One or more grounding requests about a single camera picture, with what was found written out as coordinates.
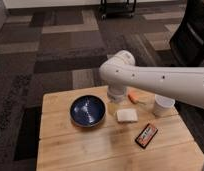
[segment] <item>carpet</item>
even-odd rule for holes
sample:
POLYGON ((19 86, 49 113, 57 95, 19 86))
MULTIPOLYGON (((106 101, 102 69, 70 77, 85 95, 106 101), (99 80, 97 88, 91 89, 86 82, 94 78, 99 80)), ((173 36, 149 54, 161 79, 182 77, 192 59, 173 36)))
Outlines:
MULTIPOLYGON (((184 7, 141 3, 132 19, 107 20, 98 6, 11 10, 0 31, 0 171, 36 169, 45 93, 104 85, 98 68, 122 49, 139 66, 177 65, 168 42, 184 7)), ((179 109, 204 152, 204 111, 179 109)))

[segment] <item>bowl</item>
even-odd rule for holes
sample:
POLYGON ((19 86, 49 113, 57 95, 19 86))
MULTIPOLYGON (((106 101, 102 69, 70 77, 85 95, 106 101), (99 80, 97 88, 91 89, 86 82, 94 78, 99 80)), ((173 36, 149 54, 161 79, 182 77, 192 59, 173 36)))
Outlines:
POLYGON ((100 98, 85 95, 73 102, 70 116, 71 120, 80 127, 93 127, 104 119, 105 105, 100 98))

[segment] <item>cup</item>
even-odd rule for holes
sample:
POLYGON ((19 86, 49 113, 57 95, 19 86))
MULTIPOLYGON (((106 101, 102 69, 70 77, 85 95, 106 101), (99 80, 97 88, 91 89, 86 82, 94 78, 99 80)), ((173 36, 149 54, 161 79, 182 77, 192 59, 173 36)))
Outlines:
POLYGON ((153 114, 156 116, 162 116, 164 115, 169 109, 174 107, 175 105, 175 100, 160 96, 160 95, 155 95, 155 103, 153 107, 153 114))

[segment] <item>chocolate bar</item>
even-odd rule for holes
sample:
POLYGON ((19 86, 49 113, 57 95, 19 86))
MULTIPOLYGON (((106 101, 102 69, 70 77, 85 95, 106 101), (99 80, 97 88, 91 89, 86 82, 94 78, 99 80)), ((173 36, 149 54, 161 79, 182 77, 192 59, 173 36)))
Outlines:
POLYGON ((135 142, 139 144, 142 148, 146 148, 157 132, 158 129, 154 125, 149 123, 135 139, 135 142))

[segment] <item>wooden tabletop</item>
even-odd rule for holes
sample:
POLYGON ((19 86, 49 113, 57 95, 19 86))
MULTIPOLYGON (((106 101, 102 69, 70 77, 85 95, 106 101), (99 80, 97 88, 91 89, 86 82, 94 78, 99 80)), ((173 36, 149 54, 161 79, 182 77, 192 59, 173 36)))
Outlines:
POLYGON ((204 155, 175 108, 157 118, 152 114, 154 94, 139 89, 139 100, 128 99, 117 108, 135 108, 137 123, 119 124, 107 98, 107 87, 46 94, 43 99, 37 171, 199 171, 204 155), (70 106, 82 95, 95 95, 106 106, 103 123, 79 128, 70 120, 70 106), (159 132, 144 150, 134 139, 147 123, 159 132))

